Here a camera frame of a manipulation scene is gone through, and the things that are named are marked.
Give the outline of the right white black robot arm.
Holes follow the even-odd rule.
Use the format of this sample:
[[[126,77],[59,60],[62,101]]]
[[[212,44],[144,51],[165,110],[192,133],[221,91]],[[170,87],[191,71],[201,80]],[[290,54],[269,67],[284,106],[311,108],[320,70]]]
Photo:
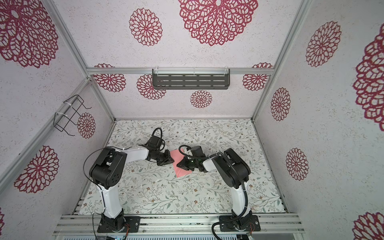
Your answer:
[[[231,188],[233,200],[232,213],[235,219],[244,218],[250,212],[247,185],[251,169],[233,150],[228,148],[206,156],[200,146],[181,145],[178,148],[183,159],[177,167],[185,171],[199,170],[203,173],[218,172],[223,181]]]

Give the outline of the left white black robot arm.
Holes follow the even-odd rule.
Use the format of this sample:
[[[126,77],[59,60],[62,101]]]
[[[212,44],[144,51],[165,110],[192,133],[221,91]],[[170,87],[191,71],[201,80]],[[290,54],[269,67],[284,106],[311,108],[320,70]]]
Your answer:
[[[174,163],[169,150],[160,151],[139,145],[128,149],[105,147],[92,165],[89,176],[98,186],[104,205],[104,216],[115,219],[123,211],[118,183],[123,176],[125,163],[149,160],[158,166]]]

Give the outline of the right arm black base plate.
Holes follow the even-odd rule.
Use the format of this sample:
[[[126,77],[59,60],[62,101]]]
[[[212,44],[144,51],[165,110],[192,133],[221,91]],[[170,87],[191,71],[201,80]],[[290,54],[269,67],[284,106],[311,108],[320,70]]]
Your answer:
[[[220,224],[221,232],[259,232],[260,230],[259,219],[256,215],[252,215],[252,213],[238,220]]]

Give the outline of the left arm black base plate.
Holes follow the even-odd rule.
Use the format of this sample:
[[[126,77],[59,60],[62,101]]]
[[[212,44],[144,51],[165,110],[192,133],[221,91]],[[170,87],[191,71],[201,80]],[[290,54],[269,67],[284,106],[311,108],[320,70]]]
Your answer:
[[[102,215],[97,233],[137,233],[140,221],[141,217],[117,216],[110,219]]]

